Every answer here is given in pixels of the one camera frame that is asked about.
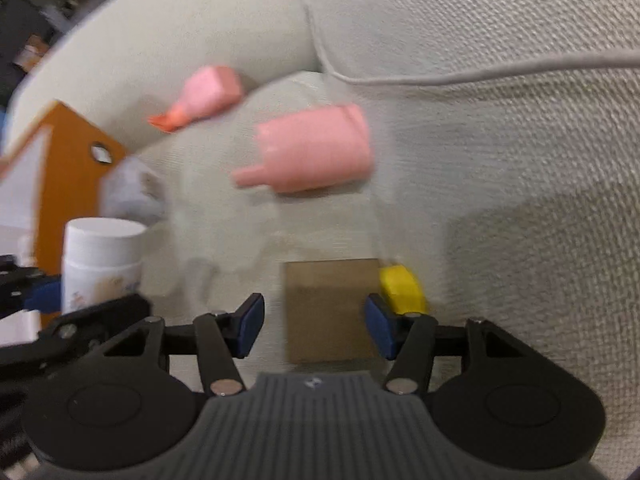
white bottle cap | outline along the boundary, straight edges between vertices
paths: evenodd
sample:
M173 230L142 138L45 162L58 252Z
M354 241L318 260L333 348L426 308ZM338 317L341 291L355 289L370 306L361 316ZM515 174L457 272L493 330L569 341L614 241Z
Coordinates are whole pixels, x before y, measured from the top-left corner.
M119 218L76 218L66 224L63 258L88 267L119 267L142 259L146 227Z

couch armrest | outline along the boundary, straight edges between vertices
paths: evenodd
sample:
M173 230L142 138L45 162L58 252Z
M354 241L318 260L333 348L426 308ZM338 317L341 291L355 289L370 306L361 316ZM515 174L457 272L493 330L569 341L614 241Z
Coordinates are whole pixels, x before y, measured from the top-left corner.
M316 70L302 0L110 0L14 94L3 151L55 99L139 149L162 136L146 116L164 111L205 64L235 68L249 89Z

brown square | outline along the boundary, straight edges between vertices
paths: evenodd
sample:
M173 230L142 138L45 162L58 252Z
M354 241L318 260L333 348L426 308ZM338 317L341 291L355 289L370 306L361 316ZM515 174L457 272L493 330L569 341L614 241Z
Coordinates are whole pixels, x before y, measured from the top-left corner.
M367 295L380 291L377 260L290 262L284 281L291 363L377 355L364 322Z

white pill bottle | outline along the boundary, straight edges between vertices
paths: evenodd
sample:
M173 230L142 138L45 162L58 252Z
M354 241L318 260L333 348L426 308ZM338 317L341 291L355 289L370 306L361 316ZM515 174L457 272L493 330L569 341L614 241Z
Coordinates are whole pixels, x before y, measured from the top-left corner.
M138 290L145 230L138 222L117 218L77 218L66 224L63 314Z

pink object with orange tip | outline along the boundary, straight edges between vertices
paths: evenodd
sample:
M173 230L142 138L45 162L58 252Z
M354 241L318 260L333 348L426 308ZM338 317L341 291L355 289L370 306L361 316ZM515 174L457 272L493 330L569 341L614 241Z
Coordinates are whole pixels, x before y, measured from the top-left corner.
M361 180L373 170L369 128L357 105L304 110L256 128L263 162L235 170L238 187L292 193Z
M180 98L161 115L147 121L171 133L192 121L205 119L239 103L244 96L240 80L228 66L205 66L184 84Z

